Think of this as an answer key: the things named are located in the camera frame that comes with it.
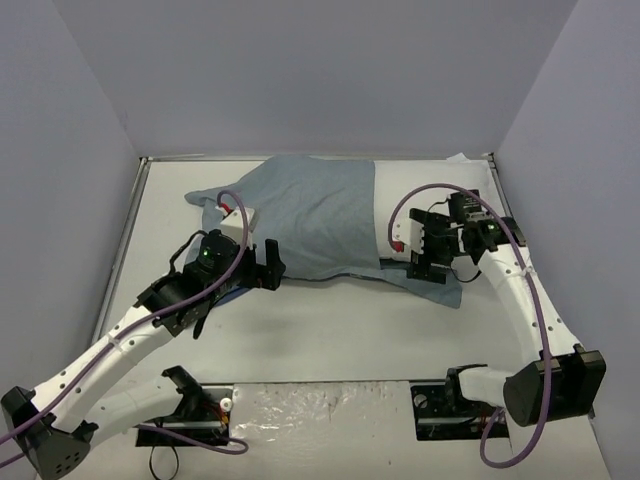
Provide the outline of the blue pillowcase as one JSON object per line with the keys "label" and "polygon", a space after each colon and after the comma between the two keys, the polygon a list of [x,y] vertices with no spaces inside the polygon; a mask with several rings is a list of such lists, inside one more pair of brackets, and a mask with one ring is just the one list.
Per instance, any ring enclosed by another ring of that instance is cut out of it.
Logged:
{"label": "blue pillowcase", "polygon": [[452,275],[445,284],[410,279],[399,263],[383,260],[376,237],[375,174],[371,160],[275,156],[227,188],[256,211],[255,242],[278,242],[286,277],[382,281],[459,308],[462,287]]}

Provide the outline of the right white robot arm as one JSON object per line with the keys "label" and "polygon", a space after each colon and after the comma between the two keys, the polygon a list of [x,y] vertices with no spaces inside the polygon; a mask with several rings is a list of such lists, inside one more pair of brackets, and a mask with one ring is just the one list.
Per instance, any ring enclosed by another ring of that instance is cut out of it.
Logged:
{"label": "right white robot arm", "polygon": [[455,258],[470,258],[506,310],[521,354],[516,372],[482,364],[450,369],[446,406],[457,413],[477,403],[501,407],[519,426],[535,424],[543,406],[550,421],[588,414],[605,360],[561,319],[515,220],[499,216],[476,190],[453,193],[445,203],[445,214],[413,208],[395,221],[394,247],[410,254],[408,277],[443,284]]}

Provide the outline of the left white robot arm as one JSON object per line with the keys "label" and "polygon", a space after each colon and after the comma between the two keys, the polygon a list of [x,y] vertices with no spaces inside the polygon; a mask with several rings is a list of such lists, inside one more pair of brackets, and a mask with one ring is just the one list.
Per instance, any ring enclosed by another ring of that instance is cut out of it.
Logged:
{"label": "left white robot arm", "polygon": [[243,234],[205,234],[197,256],[154,281],[95,344],[32,389],[16,386],[1,399],[14,440],[43,479],[61,479],[91,450],[122,430],[166,416],[189,418],[201,406],[200,384],[181,367],[157,382],[109,395],[127,373],[183,331],[200,336],[209,312],[236,289],[280,287],[286,271],[276,240],[255,244]]}

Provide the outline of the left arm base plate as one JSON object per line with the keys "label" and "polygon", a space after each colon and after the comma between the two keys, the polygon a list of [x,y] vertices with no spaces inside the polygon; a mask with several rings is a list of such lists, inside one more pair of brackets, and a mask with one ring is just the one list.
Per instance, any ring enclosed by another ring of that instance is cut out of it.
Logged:
{"label": "left arm base plate", "polygon": [[205,385],[203,396],[189,406],[180,406],[172,415],[144,422],[216,447],[227,447],[230,436],[232,385]]}

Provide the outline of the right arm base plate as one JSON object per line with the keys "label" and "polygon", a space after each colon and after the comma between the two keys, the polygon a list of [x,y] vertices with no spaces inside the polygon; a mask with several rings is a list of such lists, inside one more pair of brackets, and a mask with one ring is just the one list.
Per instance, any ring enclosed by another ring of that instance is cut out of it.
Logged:
{"label": "right arm base plate", "polygon": [[443,380],[410,383],[418,441],[480,440],[494,407],[453,400]]}

